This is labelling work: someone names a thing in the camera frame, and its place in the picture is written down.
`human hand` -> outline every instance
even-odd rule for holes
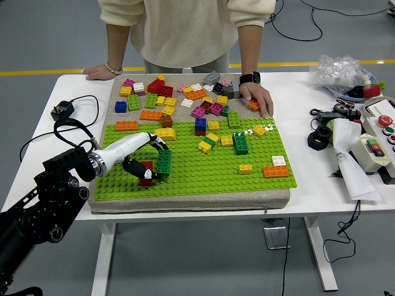
[[[117,74],[108,71],[106,65],[98,65],[94,68],[85,69],[83,74],[87,74],[86,80],[110,80],[117,76]]]
[[[273,117],[273,101],[267,89],[261,87],[260,84],[247,82],[240,85],[239,91],[247,101],[251,101],[251,98],[258,101],[262,117],[266,114]]]

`white table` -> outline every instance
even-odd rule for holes
[[[291,189],[291,198],[285,208],[278,210],[240,212],[183,212],[183,213],[137,213],[124,215],[92,215],[85,204],[77,216],[77,221],[96,223],[101,232],[101,245],[93,284],[92,295],[105,295],[110,268],[112,246],[117,223],[137,223],[147,221],[208,220],[220,218],[274,218],[304,217],[310,241],[317,261],[318,271],[325,291],[338,290],[331,265],[325,260],[320,233],[320,219],[326,215],[351,214],[356,202],[351,200],[342,179],[329,178],[338,169],[333,148],[314,151],[307,146],[311,133],[309,110],[312,108],[331,110],[335,99],[326,89],[309,82],[308,73],[261,73],[262,85],[270,91],[275,104],[275,121],[280,131],[289,161],[296,178],[297,188]],[[48,100],[34,136],[52,131],[53,119],[50,112],[60,101],[69,101],[86,94],[99,99],[100,113],[97,122],[89,130],[100,140],[107,103],[113,81],[86,81],[84,75],[64,75],[60,77]],[[96,114],[93,99],[77,100],[74,103],[73,118],[85,124],[91,123]],[[81,131],[64,134],[73,142],[85,139]],[[33,178],[44,168],[41,163],[69,149],[66,143],[55,136],[46,136],[29,145],[2,211],[7,210],[35,186]],[[380,176],[369,178],[381,194],[381,202],[362,202],[362,213],[393,212],[395,210],[395,186],[385,185]]]

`green baseplate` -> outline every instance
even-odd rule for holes
[[[194,135],[194,121],[175,122],[173,128],[177,140],[166,142],[172,151],[169,177],[154,180],[153,186],[141,187],[137,177],[129,175],[122,169],[121,164],[117,164],[109,174],[98,178],[94,199],[97,201],[141,199],[296,187],[295,177],[274,119],[240,119],[241,127],[232,129],[228,127],[228,120],[219,120],[219,124],[220,130],[211,132],[218,137],[246,132],[249,147],[247,155],[236,155],[234,147],[221,147],[220,142],[208,154],[198,151],[198,144],[204,136]],[[271,126],[273,129],[260,138],[252,133],[256,125]],[[153,133],[157,128],[161,128],[160,123],[140,123],[138,131],[115,132],[115,125],[107,125],[103,147],[128,134],[143,131]],[[262,168],[265,165],[272,165],[272,156],[276,155],[284,156],[289,177],[265,179]],[[150,145],[146,145],[136,151],[133,158],[140,162],[152,160],[155,170],[158,152]],[[239,165],[252,165],[252,174],[239,175]]]

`sweater sleeve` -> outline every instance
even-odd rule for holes
[[[132,26],[144,13],[143,0],[98,0],[100,19],[111,25]]]
[[[230,20],[237,27],[257,25],[263,27],[274,12],[276,0],[228,0]]]

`robotic arm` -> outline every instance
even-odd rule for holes
[[[43,163],[45,171],[35,177],[37,186],[8,211],[0,213],[0,295],[6,293],[13,274],[34,245],[60,242],[88,200],[88,188],[80,186],[69,171],[75,169],[82,180],[90,182],[110,172],[115,163],[123,163],[127,172],[139,178],[161,178],[130,158],[130,154],[146,144],[168,150],[155,134],[138,133],[103,150],[88,154],[84,148],[75,147]],[[38,202],[27,208],[36,197]]]

